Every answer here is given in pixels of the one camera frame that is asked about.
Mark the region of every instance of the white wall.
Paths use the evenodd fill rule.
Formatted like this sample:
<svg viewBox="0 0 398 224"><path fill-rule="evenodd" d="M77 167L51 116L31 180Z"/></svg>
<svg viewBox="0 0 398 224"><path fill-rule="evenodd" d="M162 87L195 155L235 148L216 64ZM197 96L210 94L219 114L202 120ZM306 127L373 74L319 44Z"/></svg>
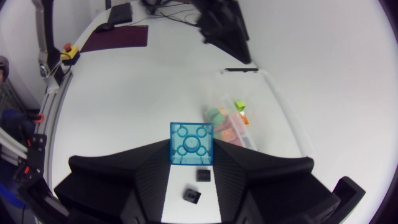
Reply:
<svg viewBox="0 0 398 224"><path fill-rule="evenodd" d="M88 1L55 0L55 46L77 40L91 22ZM40 108L45 84L39 74L35 7L32 1L8 0L0 11L0 54L11 64L10 81L28 109Z"/></svg>
<svg viewBox="0 0 398 224"><path fill-rule="evenodd" d="M292 104L315 147L313 174L347 175L366 195L346 223L368 223L397 155L397 43L378 1L240 0L257 66Z"/></svg>

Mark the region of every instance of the black clamp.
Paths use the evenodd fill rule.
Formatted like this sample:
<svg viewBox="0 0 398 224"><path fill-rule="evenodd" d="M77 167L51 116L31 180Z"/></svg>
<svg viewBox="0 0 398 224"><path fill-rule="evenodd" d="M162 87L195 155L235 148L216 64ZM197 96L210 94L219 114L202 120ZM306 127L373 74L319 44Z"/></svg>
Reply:
<svg viewBox="0 0 398 224"><path fill-rule="evenodd" d="M43 175L46 143L47 137L44 134L33 134L27 140L27 159L18 158L18 169L14 174L16 182Z"/></svg>

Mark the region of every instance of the black cable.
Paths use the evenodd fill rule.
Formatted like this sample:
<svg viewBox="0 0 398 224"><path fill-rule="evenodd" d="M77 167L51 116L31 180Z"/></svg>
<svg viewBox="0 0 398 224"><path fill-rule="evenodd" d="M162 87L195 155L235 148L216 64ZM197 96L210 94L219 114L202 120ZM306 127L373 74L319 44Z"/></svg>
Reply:
<svg viewBox="0 0 398 224"><path fill-rule="evenodd" d="M22 218L21 218L21 223L22 224L24 224L25 208L26 208L26 204L24 205L24 208L22 209Z"/></svg>
<svg viewBox="0 0 398 224"><path fill-rule="evenodd" d="M70 60L72 59L68 54L65 54L65 53L61 53L61 54L68 56L68 58L69 58ZM72 68L72 64L69 65L69 68L68 68L67 72L65 72L65 74L67 74L68 72L70 72L70 69L71 69L71 68Z"/></svg>
<svg viewBox="0 0 398 224"><path fill-rule="evenodd" d="M166 0L164 2L161 2L160 4L149 4L149 2L147 2L147 0L141 0L141 2L144 4L144 6L147 7L160 7L160 6L164 6L166 4L168 4L171 0Z"/></svg>
<svg viewBox="0 0 398 224"><path fill-rule="evenodd" d="M177 20L177 19L172 19L172 18L170 18L170 16L172 16L172 15L176 15L176 14L181 13L181 12L187 12L187 11L192 11L192 10L195 10L195 9L187 9L187 10L183 10L183 11L180 11L180 12L171 13L171 14L169 14L169 15L165 15L165 14L163 14L163 15L156 15L156 14L155 14L155 15L151 15L151 14L148 13L148 10L146 10L146 13L147 13L149 16L151 16L151 17L143 18L143 19L141 19L141 20L138 21L138 22L135 22L135 23L132 23L132 24L129 24L129 25L126 25L126 26L132 26L132 25L137 24L137 23L139 23L139 22L141 22L141 21L143 21L143 20L145 20L145 19L161 19L161 18L168 18L168 19L171 19L171 20L173 20L173 21L182 22L182 23L187 24L187 25L190 25L190 26L196 26L195 24L191 24L191 23L189 23L189 22L184 22L184 21L181 21L181 20L179 21L179 20Z"/></svg>
<svg viewBox="0 0 398 224"><path fill-rule="evenodd" d="M191 15L200 15L200 13L191 13L191 14L188 14L188 15L186 15L186 16L184 17L184 21L185 21L185 22L188 22L188 21L187 21L187 17L188 17L188 16L191 16Z"/></svg>
<svg viewBox="0 0 398 224"><path fill-rule="evenodd" d="M190 25L190 26L196 27L196 25L195 25L195 24L191 24L191 23L189 23L189 22L185 22L185 21L178 20L178 19L173 19L173 18L171 18L171 17L170 17L170 15L166 16L166 15L165 15L165 14L163 14L162 12L161 12L160 14L161 14L161 15L163 15L164 17L168 18L168 19L171 19L171 20L173 20L173 21L182 22L183 24L186 24L186 25Z"/></svg>
<svg viewBox="0 0 398 224"><path fill-rule="evenodd" d="M160 8L160 7L182 6L182 5L184 5L184 4L189 4L189 3L174 4L174 5L170 5L170 6L147 6L147 5L143 4L142 1L139 1L138 4L139 4L140 6L145 6L145 7Z"/></svg>

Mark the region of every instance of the white table surface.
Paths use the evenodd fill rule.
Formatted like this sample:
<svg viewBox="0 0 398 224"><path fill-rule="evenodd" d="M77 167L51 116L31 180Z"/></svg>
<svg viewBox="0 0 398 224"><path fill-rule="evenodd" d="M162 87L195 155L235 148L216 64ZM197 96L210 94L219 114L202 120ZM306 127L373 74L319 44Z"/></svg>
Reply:
<svg viewBox="0 0 398 224"><path fill-rule="evenodd" d="M315 148L312 174L366 191L345 223L370 222L398 165L398 44L380 2L239 1L252 58Z"/></svg>
<svg viewBox="0 0 398 224"><path fill-rule="evenodd" d="M147 17L136 2L132 5L133 21ZM177 16L184 18L194 12ZM88 26L76 43L79 49L91 32L107 21L108 14L109 11L101 13ZM146 19L137 25L149 25L147 47L85 52L72 67L73 79L63 102L53 147L52 188L70 173L71 156L105 156L168 139L171 121L203 122L198 102L210 97L206 88L183 86L185 91L200 94L179 96L178 107L170 97L180 94L176 87L178 78L172 82L171 77L192 77L200 82L208 80L202 77L224 68L255 67L244 65L213 45L203 44L203 37L195 27L168 19ZM197 183L196 169L171 167L170 179L174 181L168 184L163 222L221 221L214 180ZM187 186L202 193L198 205L182 199ZM210 212L202 215L200 210Z"/></svg>

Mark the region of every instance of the white table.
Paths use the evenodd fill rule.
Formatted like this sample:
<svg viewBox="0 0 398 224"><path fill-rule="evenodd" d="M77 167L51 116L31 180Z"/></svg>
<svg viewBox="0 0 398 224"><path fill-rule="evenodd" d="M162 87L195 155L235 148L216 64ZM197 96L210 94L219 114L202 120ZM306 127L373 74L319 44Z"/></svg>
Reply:
<svg viewBox="0 0 398 224"><path fill-rule="evenodd" d="M133 21L147 17L141 6L132 4ZM76 43L79 49L91 32L107 21L108 14L109 11L101 13L88 26ZM137 25L149 25L147 47L82 53L72 67L73 79L63 102L53 147L51 188L70 173L71 156L105 156L168 139L171 121L203 122L197 101L209 97L206 89L192 90L185 86L186 91L203 94L194 99L180 97L182 110L173 99L162 94L170 85L178 85L176 77L192 77L205 83L208 79L203 77L224 68L254 67L244 65L213 45L203 44L203 37L195 27L168 19L146 19ZM176 88L168 93L173 91L179 93ZM157 131L150 131L154 126L159 127ZM196 169L171 167L170 179L174 181L168 185L163 222L221 221L214 178L210 183L196 183ZM198 205L182 199L188 185L202 193ZM198 209L211 212L204 216Z"/></svg>

